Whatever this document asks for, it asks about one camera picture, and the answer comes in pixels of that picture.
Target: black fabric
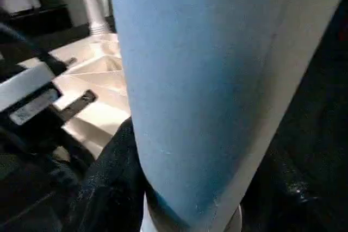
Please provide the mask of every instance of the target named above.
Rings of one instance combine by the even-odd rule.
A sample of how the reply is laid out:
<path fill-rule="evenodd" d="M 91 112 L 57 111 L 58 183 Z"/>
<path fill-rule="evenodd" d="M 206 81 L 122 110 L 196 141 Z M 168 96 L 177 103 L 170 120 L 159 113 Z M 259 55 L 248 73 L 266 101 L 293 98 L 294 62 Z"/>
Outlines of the black fabric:
<path fill-rule="evenodd" d="M 145 178 L 129 118 L 91 165 L 63 232 L 140 231 Z"/>

